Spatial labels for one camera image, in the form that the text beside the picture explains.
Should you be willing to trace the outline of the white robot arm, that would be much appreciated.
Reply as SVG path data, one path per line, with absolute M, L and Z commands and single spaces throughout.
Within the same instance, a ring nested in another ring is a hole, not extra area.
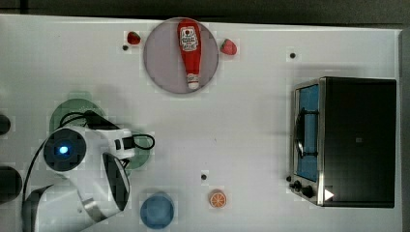
M 32 191 L 23 201 L 23 232 L 81 232 L 124 211 L 130 182 L 121 161 L 134 155 L 127 129 L 56 130 L 40 157 L 62 180 Z

